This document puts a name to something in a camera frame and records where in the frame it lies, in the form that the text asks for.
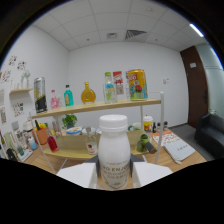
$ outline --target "wall shelf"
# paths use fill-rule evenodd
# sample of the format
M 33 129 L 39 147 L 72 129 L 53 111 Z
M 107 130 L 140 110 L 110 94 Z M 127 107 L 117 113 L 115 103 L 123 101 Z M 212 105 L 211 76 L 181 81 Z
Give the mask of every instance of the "wall shelf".
M 161 100 L 157 99 L 147 99 L 147 100 L 136 100 L 131 101 L 127 99 L 118 100 L 117 103 L 106 104 L 103 102 L 96 102 L 92 104 L 80 104 L 71 107 L 60 107 L 55 110 L 48 110 L 42 113 L 38 113 L 32 116 L 33 119 L 48 117 L 48 116 L 60 116 L 64 114 L 73 114 L 80 112 L 89 112 L 89 111 L 97 111 L 97 110 L 106 110 L 106 109 L 115 109 L 122 107 L 135 107 L 135 106 L 144 106 L 144 105 L 153 105 L 153 104 L 161 104 Z
M 140 139 L 141 135 L 144 134 L 144 130 L 136 130 L 127 132 L 127 136 L 130 142 L 131 153 L 133 155 L 144 155 L 148 152 L 138 152 L 136 150 L 137 141 Z M 94 135 L 99 143 L 100 135 Z M 86 149 L 85 144 L 86 135 L 78 136 L 61 136 L 57 138 L 56 142 L 59 150 L 57 152 L 52 152 L 50 148 L 46 148 L 44 153 L 47 155 L 54 155 L 58 157 L 63 157 L 67 159 L 76 159 L 76 160 L 88 160 L 94 157 L 95 155 L 89 155 Z
M 17 94 L 17 93 L 25 93 L 25 92 L 29 92 L 33 90 L 33 88 L 27 88 L 27 89 L 13 89 L 11 90 L 11 92 L 9 93 L 9 95 L 11 94 Z

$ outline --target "door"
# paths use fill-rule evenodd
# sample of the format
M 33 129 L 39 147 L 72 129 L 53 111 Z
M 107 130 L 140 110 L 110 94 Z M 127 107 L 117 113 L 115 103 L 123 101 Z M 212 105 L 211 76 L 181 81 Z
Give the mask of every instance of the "door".
M 180 52 L 189 93 L 188 124 L 197 127 L 200 116 L 208 113 L 208 87 L 205 70 L 195 46 Z

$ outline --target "floor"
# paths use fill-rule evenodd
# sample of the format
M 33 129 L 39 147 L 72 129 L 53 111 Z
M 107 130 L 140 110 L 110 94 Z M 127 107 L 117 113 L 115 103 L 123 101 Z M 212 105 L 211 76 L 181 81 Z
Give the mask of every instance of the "floor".
M 196 131 L 195 128 L 189 126 L 188 124 L 184 124 L 176 127 L 171 127 L 169 129 L 180 136 L 195 150 L 197 150 L 198 153 L 200 153 L 207 161 L 215 160 L 215 158 L 209 152 L 207 152 L 203 147 L 201 147 L 194 141 L 194 134 Z

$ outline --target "pink bottle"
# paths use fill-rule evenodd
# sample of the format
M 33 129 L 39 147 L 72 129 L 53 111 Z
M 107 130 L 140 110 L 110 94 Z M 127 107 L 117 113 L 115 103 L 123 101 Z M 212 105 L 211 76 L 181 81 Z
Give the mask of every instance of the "pink bottle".
M 55 96 L 55 90 L 51 90 L 52 92 L 52 98 L 51 98 L 51 109 L 57 109 L 59 108 L 58 98 Z

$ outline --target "blue bottle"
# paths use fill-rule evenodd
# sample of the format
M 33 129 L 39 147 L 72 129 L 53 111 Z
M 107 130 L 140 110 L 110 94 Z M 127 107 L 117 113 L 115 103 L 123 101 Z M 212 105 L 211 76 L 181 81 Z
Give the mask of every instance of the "blue bottle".
M 65 98 L 65 106 L 66 107 L 70 107 L 73 106 L 73 95 L 72 95 L 72 91 L 69 88 L 69 85 L 66 85 L 66 91 L 64 93 L 64 98 Z
M 37 149 L 37 144 L 36 144 L 36 142 L 34 141 L 34 138 L 33 138 L 33 137 L 28 138 L 28 141 L 29 141 L 29 143 L 30 143 L 30 147 L 31 147 L 31 149 L 33 149 L 33 150 Z

